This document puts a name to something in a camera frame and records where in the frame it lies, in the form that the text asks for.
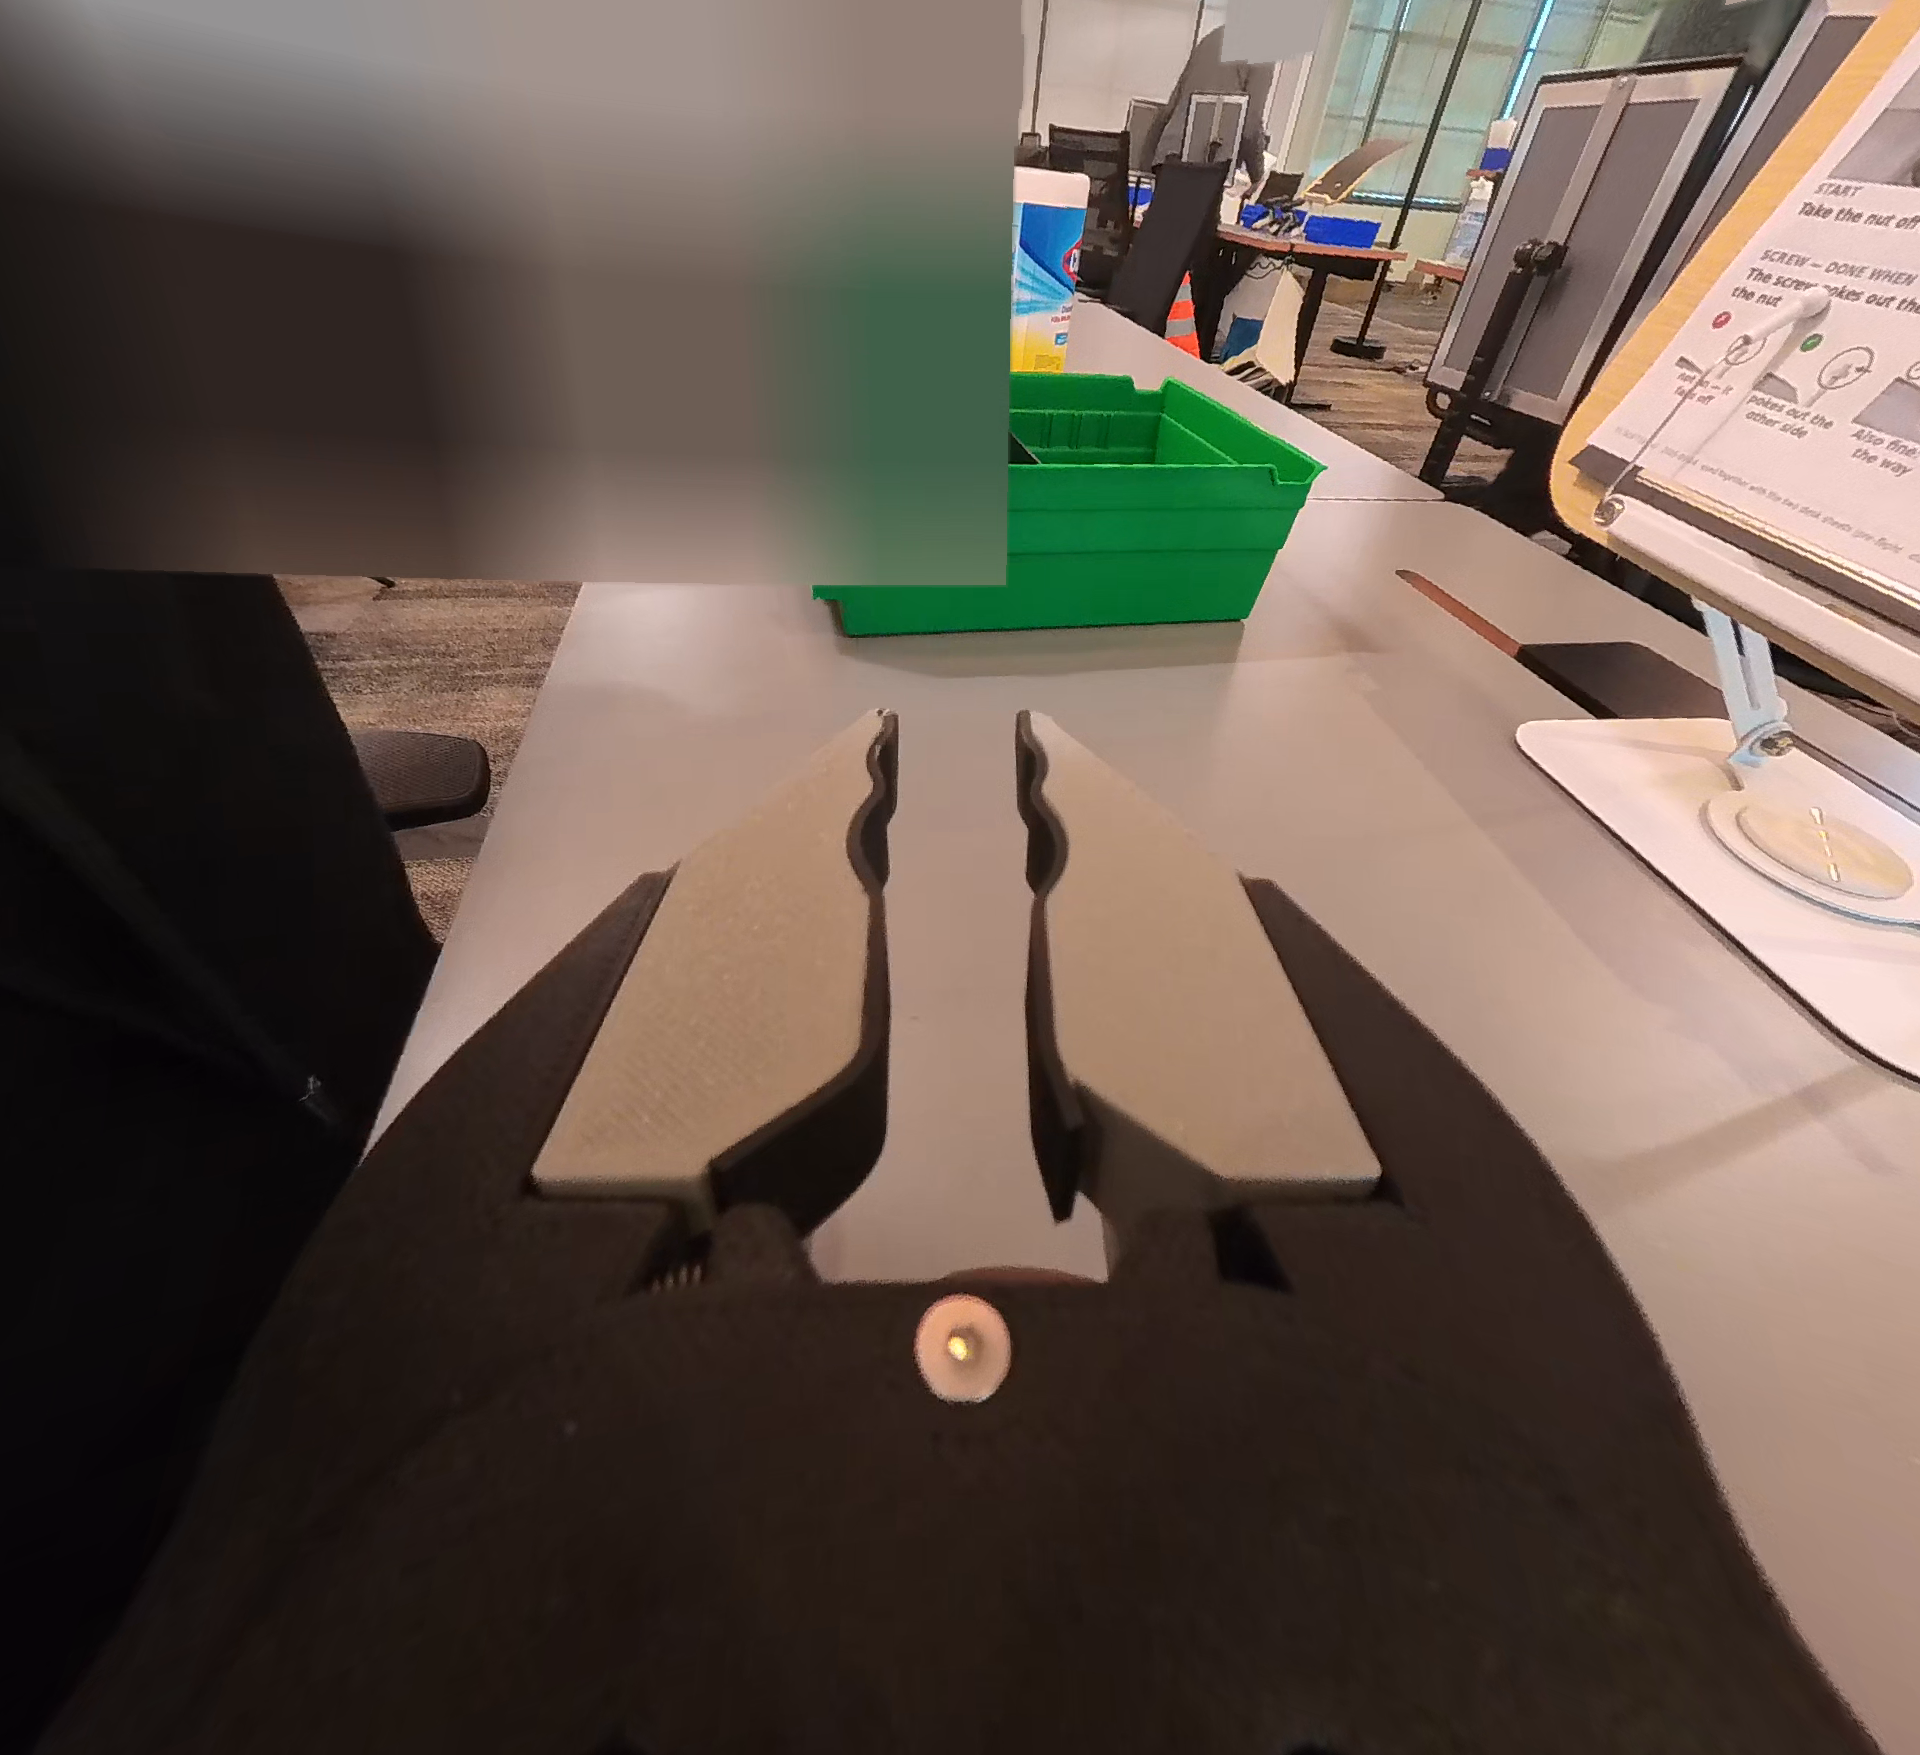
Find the black flat desk plate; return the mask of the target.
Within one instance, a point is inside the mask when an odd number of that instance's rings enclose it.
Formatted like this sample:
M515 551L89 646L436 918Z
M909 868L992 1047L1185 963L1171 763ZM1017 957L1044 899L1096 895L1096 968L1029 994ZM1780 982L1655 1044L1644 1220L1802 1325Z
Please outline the black flat desk plate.
M1714 681L1640 643L1527 643L1516 662L1594 718L1726 717Z

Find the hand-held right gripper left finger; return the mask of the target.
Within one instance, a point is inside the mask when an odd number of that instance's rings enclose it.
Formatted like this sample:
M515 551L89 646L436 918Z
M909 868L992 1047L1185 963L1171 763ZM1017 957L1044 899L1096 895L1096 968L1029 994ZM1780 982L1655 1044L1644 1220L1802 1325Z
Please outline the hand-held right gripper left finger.
M883 890L899 720L875 709L671 869L532 1167L549 1199L638 1199L701 1231L810 1235L886 1142Z

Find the printed instruction sheet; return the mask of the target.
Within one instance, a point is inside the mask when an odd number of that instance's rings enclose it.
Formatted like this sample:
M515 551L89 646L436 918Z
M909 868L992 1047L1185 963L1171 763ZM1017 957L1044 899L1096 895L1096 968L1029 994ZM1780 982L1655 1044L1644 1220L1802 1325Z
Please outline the printed instruction sheet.
M1910 43L1595 428L1586 465L1642 468L1916 598L1916 168Z

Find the black office chair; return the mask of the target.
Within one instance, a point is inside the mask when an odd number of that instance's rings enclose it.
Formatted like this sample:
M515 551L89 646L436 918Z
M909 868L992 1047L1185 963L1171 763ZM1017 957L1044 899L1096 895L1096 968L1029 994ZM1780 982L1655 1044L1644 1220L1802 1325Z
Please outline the black office chair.
M1163 162L1143 218L1107 287L1106 304L1163 335L1193 254L1212 244L1230 162Z
M491 763L463 734L349 731L374 806L394 832L465 821L486 812Z

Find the wooden top office desk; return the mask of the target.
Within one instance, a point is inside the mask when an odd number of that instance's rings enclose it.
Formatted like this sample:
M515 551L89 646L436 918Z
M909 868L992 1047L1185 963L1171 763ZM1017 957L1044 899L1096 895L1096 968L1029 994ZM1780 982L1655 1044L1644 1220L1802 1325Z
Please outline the wooden top office desk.
M1404 250L1358 249L1341 244L1316 244L1301 236L1270 236L1246 232L1239 226L1213 232L1212 259L1205 260L1201 275L1193 281L1196 328L1205 350L1222 340L1230 320L1224 314L1229 293L1249 275L1262 257L1293 259L1308 272L1302 311L1297 320L1297 362L1307 366L1312 328L1325 299L1328 281L1371 281L1376 284L1388 278L1396 263L1405 263Z

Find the wipes canister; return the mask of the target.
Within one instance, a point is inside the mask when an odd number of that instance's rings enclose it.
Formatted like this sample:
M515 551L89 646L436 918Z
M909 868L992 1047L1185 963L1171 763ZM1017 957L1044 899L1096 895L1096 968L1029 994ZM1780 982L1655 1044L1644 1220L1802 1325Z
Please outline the wipes canister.
M1010 370L1017 375L1066 372L1088 196L1084 173L1014 170Z

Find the green plastic bin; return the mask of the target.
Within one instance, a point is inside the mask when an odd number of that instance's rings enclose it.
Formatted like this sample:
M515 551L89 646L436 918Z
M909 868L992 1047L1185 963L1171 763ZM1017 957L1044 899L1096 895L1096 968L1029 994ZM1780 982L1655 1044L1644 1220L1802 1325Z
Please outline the green plastic bin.
M1010 375L1003 585L819 585L851 637L1237 621L1323 465L1208 393L1126 375Z

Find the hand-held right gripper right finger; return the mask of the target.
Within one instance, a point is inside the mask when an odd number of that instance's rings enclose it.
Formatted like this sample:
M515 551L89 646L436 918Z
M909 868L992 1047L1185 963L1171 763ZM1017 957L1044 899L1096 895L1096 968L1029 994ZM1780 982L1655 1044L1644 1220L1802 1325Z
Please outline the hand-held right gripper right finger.
M1358 1205L1383 1171L1239 871L1039 711L1018 715L1029 1130L1106 1270L1152 1214Z

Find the grey panel with silver frame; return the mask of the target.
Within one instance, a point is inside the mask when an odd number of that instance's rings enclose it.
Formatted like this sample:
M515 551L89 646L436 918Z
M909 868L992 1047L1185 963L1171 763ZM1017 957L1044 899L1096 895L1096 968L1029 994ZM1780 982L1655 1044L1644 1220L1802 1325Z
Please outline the grey panel with silver frame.
M1741 57L1544 74L1427 363L1442 417L1519 293L1471 416L1565 424L1753 91Z

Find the wooden book stand white base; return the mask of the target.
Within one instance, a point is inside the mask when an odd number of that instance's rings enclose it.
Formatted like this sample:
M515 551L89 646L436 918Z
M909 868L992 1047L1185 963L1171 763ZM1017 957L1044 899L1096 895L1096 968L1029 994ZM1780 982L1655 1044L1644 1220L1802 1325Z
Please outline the wooden book stand white base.
M1533 723L1519 747L1848 1046L1918 1073L1916 819L1794 733L1774 654L1916 718L1916 598L1763 537L1587 444L1706 288L1916 45L1918 0L1887 0L1581 400L1551 472L1563 521L1684 590L1713 646L1725 718Z

